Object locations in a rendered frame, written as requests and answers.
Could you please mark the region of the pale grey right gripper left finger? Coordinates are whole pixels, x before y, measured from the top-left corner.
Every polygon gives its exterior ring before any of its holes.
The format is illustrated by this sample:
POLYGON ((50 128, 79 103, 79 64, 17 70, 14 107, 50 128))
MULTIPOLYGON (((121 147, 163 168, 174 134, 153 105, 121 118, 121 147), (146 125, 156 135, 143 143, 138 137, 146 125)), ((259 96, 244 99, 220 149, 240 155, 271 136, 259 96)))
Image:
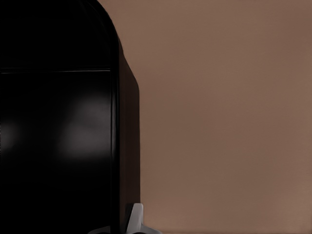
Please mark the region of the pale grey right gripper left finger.
POLYGON ((113 232, 111 230, 111 226, 105 226, 102 228, 92 230, 92 231, 88 232, 87 234, 127 234, 127 229, 129 226, 133 206, 134 206, 133 204, 126 204, 125 217, 124 217, 123 221, 121 222, 120 231, 118 233, 113 232))

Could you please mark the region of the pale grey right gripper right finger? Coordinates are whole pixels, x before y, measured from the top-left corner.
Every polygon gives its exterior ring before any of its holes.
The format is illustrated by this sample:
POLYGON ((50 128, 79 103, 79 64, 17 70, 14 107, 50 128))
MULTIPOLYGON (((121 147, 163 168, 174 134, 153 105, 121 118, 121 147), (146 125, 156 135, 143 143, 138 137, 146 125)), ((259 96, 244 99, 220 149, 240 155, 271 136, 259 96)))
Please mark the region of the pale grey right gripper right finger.
POLYGON ((135 203, 133 206, 128 234, 161 234, 161 231, 147 227, 143 224, 144 208, 142 203, 135 203))

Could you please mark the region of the large glossy black box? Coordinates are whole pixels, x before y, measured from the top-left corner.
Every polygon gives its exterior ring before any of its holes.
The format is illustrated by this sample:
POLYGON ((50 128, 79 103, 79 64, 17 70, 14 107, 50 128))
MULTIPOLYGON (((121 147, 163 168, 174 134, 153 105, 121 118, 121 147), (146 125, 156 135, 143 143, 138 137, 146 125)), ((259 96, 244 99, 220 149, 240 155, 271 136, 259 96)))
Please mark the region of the large glossy black box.
POLYGON ((0 0, 0 234, 126 234, 138 101, 99 0, 0 0))

